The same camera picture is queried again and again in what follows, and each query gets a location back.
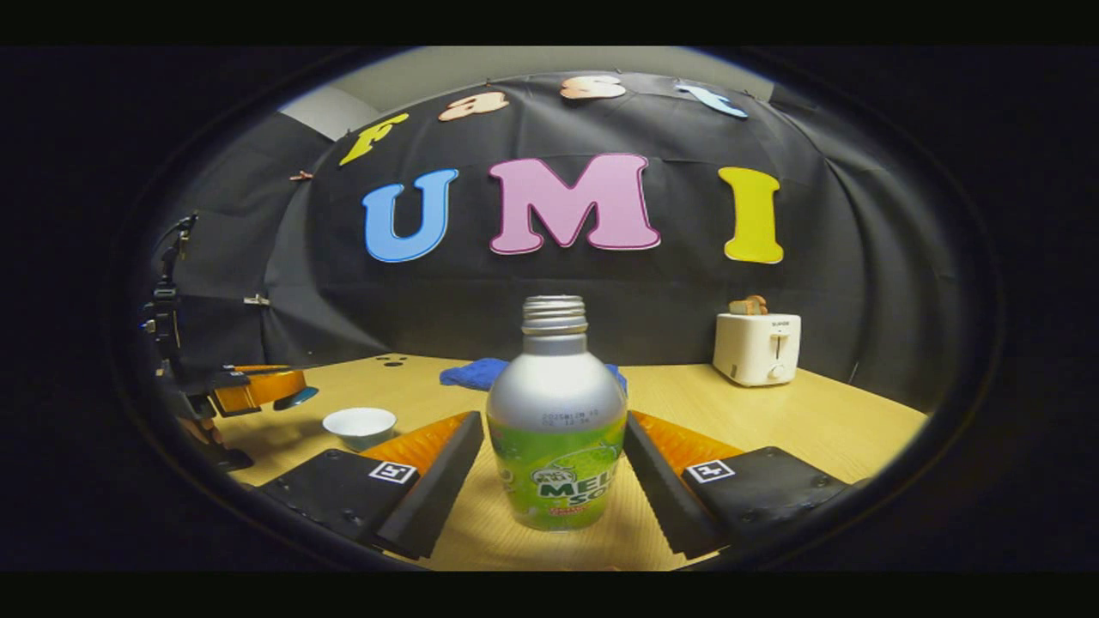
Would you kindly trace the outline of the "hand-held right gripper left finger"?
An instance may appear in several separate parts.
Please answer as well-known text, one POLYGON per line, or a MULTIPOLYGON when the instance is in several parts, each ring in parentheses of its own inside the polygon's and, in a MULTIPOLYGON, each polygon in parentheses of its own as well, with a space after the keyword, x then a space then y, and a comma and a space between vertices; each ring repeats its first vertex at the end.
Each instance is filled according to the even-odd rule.
POLYGON ((482 435, 482 416, 459 412, 362 453, 330 449, 265 482, 258 495, 360 545, 429 558, 482 435))

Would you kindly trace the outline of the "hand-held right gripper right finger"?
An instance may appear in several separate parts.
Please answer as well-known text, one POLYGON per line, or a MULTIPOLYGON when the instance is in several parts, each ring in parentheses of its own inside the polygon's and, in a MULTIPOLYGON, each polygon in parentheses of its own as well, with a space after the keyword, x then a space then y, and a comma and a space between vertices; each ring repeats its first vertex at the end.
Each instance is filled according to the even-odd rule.
POLYGON ((624 450, 671 552, 688 559, 777 543, 851 493, 780 446, 744 452, 636 410, 624 450))

